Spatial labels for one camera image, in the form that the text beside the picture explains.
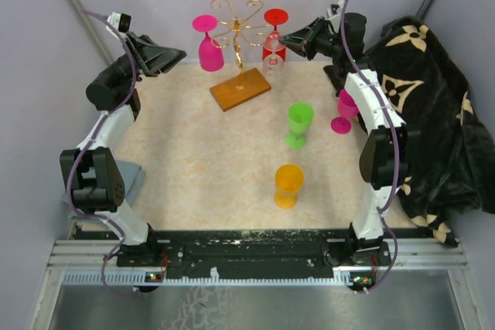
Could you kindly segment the red plastic wine glass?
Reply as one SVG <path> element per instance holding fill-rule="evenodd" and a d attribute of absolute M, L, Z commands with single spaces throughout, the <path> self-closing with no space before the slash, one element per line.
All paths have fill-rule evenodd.
<path fill-rule="evenodd" d="M 268 34 L 263 43 L 262 59 L 275 53 L 285 62 L 286 46 L 280 41 L 281 33 L 278 27 L 288 21 L 288 13 L 284 9 L 269 9 L 264 14 L 265 21 L 273 27 L 273 30 Z"/>

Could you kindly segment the clear wine glass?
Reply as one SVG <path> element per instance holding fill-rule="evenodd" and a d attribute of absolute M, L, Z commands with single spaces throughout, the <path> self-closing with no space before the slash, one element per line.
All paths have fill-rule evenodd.
<path fill-rule="evenodd" d="M 280 42 L 280 33 L 272 31 L 262 49 L 262 73 L 271 76 L 280 72 L 285 64 L 285 45 Z"/>

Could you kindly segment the grey blue cloth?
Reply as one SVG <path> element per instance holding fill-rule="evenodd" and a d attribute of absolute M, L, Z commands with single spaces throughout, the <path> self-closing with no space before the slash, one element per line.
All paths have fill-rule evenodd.
<path fill-rule="evenodd" d="M 145 171 L 133 162 L 116 161 L 109 172 L 99 174 L 79 165 L 72 185 L 73 204 L 83 214 L 116 213 L 124 202 L 132 206 L 144 179 Z"/>

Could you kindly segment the green plastic wine glass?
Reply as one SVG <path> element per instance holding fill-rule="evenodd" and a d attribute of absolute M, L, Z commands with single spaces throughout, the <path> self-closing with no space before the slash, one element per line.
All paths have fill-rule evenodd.
<path fill-rule="evenodd" d="M 301 149 L 306 145 L 306 132 L 314 118 L 312 106 L 306 102 L 297 102 L 288 109 L 288 129 L 285 143 L 291 149 Z"/>

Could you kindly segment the orange plastic wine glass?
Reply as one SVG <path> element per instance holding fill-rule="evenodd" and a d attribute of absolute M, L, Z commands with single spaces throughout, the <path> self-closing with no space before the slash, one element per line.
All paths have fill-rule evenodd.
<path fill-rule="evenodd" d="M 304 173 L 300 167 L 294 164 L 281 166 L 275 173 L 275 204 L 282 209 L 293 208 L 303 182 Z"/>

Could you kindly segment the gold wire wine glass rack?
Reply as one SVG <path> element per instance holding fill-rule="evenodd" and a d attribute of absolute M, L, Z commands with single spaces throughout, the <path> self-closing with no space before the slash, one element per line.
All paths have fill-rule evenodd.
<path fill-rule="evenodd" d="M 250 24 L 251 19 L 264 8 L 265 4 L 262 0 L 247 1 L 247 6 L 252 7 L 254 11 L 243 19 L 237 16 L 229 0 L 212 0 L 210 3 L 212 9 L 220 9 L 222 5 L 228 7 L 230 20 L 217 21 L 222 26 L 226 26 L 227 30 L 212 36 L 212 45 L 218 49 L 225 49 L 228 46 L 232 46 L 239 74 L 211 87 L 210 92 L 221 110 L 227 112 L 255 97 L 267 93 L 271 89 L 270 83 L 262 76 L 258 68 L 255 67 L 249 70 L 244 68 L 241 57 L 241 45 L 238 42 L 238 39 L 241 38 L 250 46 L 261 46 L 261 39 L 266 37 L 264 32 L 256 32 L 254 38 L 250 40 L 245 36 L 244 31 L 265 29 L 271 25 L 266 22 L 256 26 Z"/>

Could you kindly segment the black floral blanket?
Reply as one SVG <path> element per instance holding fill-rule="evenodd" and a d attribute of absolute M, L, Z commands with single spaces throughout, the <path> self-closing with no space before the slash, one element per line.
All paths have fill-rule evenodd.
<path fill-rule="evenodd" d="M 468 80 L 414 16 L 387 24 L 365 54 L 391 106 L 421 132 L 398 192 L 401 207 L 416 226 L 457 247 L 447 225 L 453 215 L 494 212 L 494 140 L 472 107 Z"/>

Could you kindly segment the magenta plastic wine glass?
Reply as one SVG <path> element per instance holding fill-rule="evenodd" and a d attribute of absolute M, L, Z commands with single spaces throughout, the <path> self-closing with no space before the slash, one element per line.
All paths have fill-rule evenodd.
<path fill-rule="evenodd" d="M 207 72 L 216 72 L 224 66 L 224 55 L 218 42 L 210 32 L 217 27 L 217 19 L 212 15 L 199 15 L 193 20 L 193 28 L 204 34 L 203 41 L 198 48 L 200 66 Z"/>

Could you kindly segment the aluminium frame rail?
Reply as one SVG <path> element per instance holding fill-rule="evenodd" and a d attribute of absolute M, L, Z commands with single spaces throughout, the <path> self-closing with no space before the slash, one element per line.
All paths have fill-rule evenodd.
<path fill-rule="evenodd" d="M 478 329 L 461 247 L 412 230 L 350 253 L 340 230 L 109 233 L 55 242 L 31 329 Z"/>

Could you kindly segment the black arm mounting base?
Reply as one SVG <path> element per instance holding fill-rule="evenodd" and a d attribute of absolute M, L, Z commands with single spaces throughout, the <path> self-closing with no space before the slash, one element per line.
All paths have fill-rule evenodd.
<path fill-rule="evenodd" d="M 77 242 L 109 243 L 103 264 L 145 269 L 133 281 L 141 292 L 161 285 L 306 284 L 335 282 L 367 291 L 377 272 L 390 270 L 397 244 L 383 237 L 377 250 L 351 252 L 347 230 L 158 231 L 139 246 L 118 246 L 114 233 L 78 230 Z"/>

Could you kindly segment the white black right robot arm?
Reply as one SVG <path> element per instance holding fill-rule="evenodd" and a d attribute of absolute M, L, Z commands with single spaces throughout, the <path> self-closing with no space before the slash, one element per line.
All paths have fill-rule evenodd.
<path fill-rule="evenodd" d="M 281 41 L 292 52 L 312 60 L 320 53 L 331 58 L 326 70 L 339 94 L 347 93 L 357 105 L 367 132 L 360 154 L 359 169 L 366 183 L 364 204 L 350 224 L 346 238 L 346 258 L 361 265 L 381 247 L 383 219 L 399 186 L 411 171 L 419 130 L 407 126 L 386 98 L 376 68 L 364 53 L 367 19 L 358 13 L 340 18 L 340 26 L 317 18 Z"/>

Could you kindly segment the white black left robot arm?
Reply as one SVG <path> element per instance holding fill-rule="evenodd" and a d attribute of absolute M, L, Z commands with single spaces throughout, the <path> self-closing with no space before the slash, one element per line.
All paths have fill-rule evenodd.
<path fill-rule="evenodd" d="M 159 260 L 161 247 L 149 239 L 150 226 L 126 201 L 125 182 L 113 152 L 141 110 L 136 80 L 167 73 L 186 52 L 133 32 L 125 35 L 125 51 L 87 86 L 87 99 L 100 117 L 76 148 L 61 152 L 60 167 L 73 214 L 108 226 L 122 244 L 135 246 L 136 260 L 150 266 Z"/>

